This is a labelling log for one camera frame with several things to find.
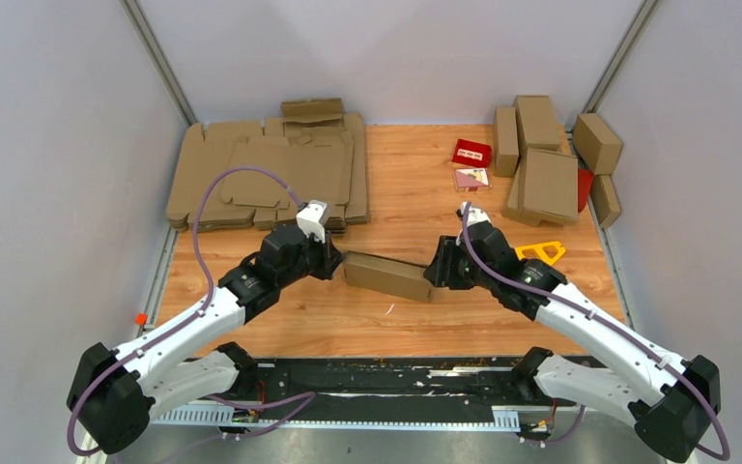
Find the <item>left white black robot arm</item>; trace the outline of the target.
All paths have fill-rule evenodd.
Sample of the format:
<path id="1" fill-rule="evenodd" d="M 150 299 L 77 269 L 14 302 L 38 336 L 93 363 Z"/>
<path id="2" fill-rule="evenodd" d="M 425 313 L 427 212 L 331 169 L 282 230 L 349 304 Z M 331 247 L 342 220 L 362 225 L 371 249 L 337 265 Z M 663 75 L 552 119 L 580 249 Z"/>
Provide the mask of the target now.
<path id="1" fill-rule="evenodd" d="M 240 345 L 224 343 L 195 361 L 190 355 L 277 304 L 282 290 L 295 282 L 332 279 L 343 259 L 328 231 L 281 224 L 176 318 L 114 349 L 102 343 L 88 348 L 67 398 L 71 451 L 91 455 L 75 441 L 78 424 L 98 451 L 114 454 L 151 421 L 188 402 L 226 392 L 235 399 L 250 397 L 258 386 L 257 362 Z"/>

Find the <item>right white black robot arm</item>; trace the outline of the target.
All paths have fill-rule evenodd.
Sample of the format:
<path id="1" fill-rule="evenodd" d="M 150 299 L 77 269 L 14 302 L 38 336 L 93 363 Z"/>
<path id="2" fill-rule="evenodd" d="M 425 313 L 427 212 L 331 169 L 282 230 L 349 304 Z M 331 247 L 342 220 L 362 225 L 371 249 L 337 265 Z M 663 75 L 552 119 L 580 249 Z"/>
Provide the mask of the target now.
<path id="1" fill-rule="evenodd" d="M 688 360 L 618 322 L 554 267 L 517 256 L 489 220 L 443 235 L 425 278 L 435 287 L 481 287 L 505 308 L 575 341 L 599 361 L 589 368 L 534 347 L 521 359 L 513 390 L 526 403 L 544 396 L 580 403 L 630 425 L 662 457 L 683 463 L 708 429 L 721 434 L 719 367 Z"/>

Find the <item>brown cardboard box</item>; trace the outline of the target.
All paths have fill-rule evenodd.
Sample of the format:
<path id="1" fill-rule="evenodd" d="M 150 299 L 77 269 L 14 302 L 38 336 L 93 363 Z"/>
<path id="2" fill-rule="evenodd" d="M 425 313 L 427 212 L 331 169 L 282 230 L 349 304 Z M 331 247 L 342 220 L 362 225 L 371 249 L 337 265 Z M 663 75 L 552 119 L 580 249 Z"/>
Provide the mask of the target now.
<path id="1" fill-rule="evenodd" d="M 350 286 L 420 303 L 431 301 L 433 286 L 423 275 L 423 265 L 348 251 L 342 269 Z"/>

